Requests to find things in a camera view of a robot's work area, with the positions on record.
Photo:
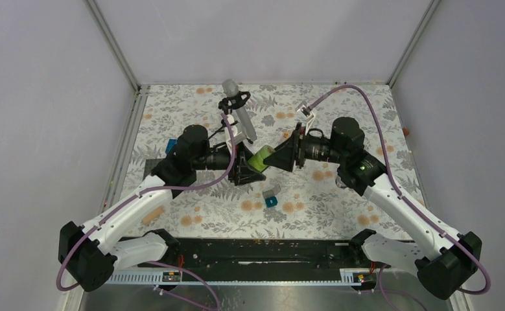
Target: floral tablecloth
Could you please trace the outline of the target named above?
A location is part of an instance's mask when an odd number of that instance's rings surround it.
[[[296,107],[308,103],[333,86],[320,85],[243,85],[250,91],[247,110],[258,140],[252,152],[263,145],[277,146],[303,117]],[[423,203],[412,160],[392,94],[388,86],[363,85],[374,105],[384,131],[392,170],[405,189]],[[143,179],[145,161],[165,157],[168,140],[177,138],[191,124],[201,124],[210,132],[220,127],[218,102],[224,97],[218,85],[151,86],[130,166],[124,179],[122,196],[134,190]],[[367,151],[381,161],[378,134],[368,107],[352,90],[331,95],[317,108],[313,127],[330,135],[335,118],[350,116],[358,120],[366,134]],[[214,143],[222,142],[217,135]],[[208,189],[184,192],[172,202],[159,206],[136,225],[128,235],[142,235],[148,230],[165,228],[180,237],[231,238],[351,238],[370,228],[388,238],[410,237],[386,213],[353,191],[335,185],[337,165],[307,161],[303,169],[285,172],[268,168],[264,182],[239,187],[227,180]],[[196,184],[215,179],[220,172],[199,172]],[[266,208],[262,191],[281,186],[278,205]]]

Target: white wall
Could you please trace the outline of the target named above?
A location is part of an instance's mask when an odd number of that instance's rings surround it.
[[[389,79],[430,0],[98,0],[142,84]]]
[[[475,310],[505,310],[505,1],[443,1],[394,95],[430,207],[484,243]]]
[[[0,1],[0,310],[54,310],[60,228],[99,211],[132,91],[83,1]]]

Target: blue object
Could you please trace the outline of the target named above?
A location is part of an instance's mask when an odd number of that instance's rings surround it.
[[[172,150],[172,147],[173,146],[176,146],[176,143],[178,142],[177,139],[169,139],[168,140],[168,144],[167,144],[167,149],[166,149],[166,154],[168,154],[170,152],[170,150]]]
[[[277,198],[274,197],[274,196],[272,196],[271,198],[267,198],[266,199],[266,205],[268,207],[273,207],[273,206],[277,205]]]

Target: green object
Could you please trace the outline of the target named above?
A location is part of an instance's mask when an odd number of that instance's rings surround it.
[[[248,161],[248,165],[255,168],[259,172],[263,172],[269,165],[264,164],[264,159],[270,156],[275,151],[271,146],[265,145],[256,152]]]

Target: table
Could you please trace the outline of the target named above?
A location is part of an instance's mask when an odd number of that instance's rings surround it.
[[[410,151],[388,86],[363,84],[360,87],[374,105],[381,122],[390,165],[402,186],[423,203]],[[285,133],[304,121],[296,107],[304,100],[313,102],[334,88],[329,85],[241,85],[252,96],[246,107],[258,140],[252,152],[263,145],[277,146]],[[165,157],[169,139],[183,129],[201,124],[210,133],[220,127],[218,102],[224,98],[220,85],[150,86],[139,125],[121,197],[133,191],[143,179],[145,161]],[[365,132],[368,152],[383,161],[376,128],[358,92],[341,90],[317,108],[314,128],[327,136],[334,119],[354,117]],[[213,143],[223,141],[216,135]],[[137,236],[165,228],[173,236],[209,238],[317,238],[347,239],[365,228],[393,239],[409,235],[376,205],[353,191],[335,185],[338,165],[308,161],[303,169],[285,172],[268,168],[263,182],[235,187],[227,180],[208,189],[184,192],[172,202],[159,206],[149,219],[137,224],[128,235]],[[221,171],[198,172],[197,182],[215,179]],[[262,191],[281,186],[278,205],[266,208]]]

